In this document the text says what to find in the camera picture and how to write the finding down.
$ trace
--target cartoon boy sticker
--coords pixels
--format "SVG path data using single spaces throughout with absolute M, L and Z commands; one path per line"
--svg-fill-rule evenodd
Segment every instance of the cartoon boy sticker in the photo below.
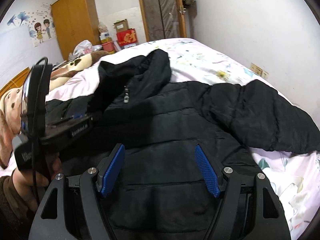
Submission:
M 41 31 L 41 23 L 36 23 L 35 24 L 35 30 L 37 34 L 37 39 L 41 42 L 43 42 L 43 36 L 42 36 L 42 31 Z
M 48 19 L 45 19 L 43 21 L 44 26 L 46 27 L 46 31 L 47 31 L 47 35 L 49 37 L 49 39 L 51 38 L 51 34 L 50 34 L 50 21 Z

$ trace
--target hand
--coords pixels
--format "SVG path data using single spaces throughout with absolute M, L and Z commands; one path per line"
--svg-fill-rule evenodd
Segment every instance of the hand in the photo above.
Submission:
M 59 154 L 57 154 L 56 158 L 53 160 L 51 168 L 51 179 L 54 179 L 54 176 L 56 174 L 62 172 Z M 16 191 L 26 202 L 28 208 L 30 208 L 30 210 L 32 210 L 33 212 L 36 212 L 36 210 L 38 209 L 38 204 L 31 188 L 33 186 L 32 171 L 19 171 L 18 169 L 15 169 L 12 175 L 12 180 Z M 49 185 L 48 179 L 45 176 L 41 175 L 39 172 L 36 172 L 36 181 L 37 187 L 47 187 Z

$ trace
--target zipper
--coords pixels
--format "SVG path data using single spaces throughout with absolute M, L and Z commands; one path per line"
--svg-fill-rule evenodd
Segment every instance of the zipper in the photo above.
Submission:
M 124 103 L 129 103 L 129 89 L 127 88 L 127 86 L 124 86 L 124 99 L 123 99 Z

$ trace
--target device label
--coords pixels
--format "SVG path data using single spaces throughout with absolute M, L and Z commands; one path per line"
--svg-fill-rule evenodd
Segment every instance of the device label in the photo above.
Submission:
M 28 152 L 28 153 L 24 152 L 21 154 L 21 156 L 22 156 L 23 160 L 25 162 L 27 162 L 28 160 L 30 160 L 32 158 L 32 153 L 31 152 Z
M 77 136 L 79 133 L 82 133 L 84 130 L 86 130 L 88 128 L 88 124 L 86 123 L 85 125 L 79 127 L 78 129 L 76 129 L 75 131 L 71 132 L 71 136 L 75 137 Z

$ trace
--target doorway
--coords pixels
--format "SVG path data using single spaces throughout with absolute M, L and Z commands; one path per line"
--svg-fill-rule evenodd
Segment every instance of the doorway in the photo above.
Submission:
M 139 0 L 147 41 L 186 38 L 182 0 Z

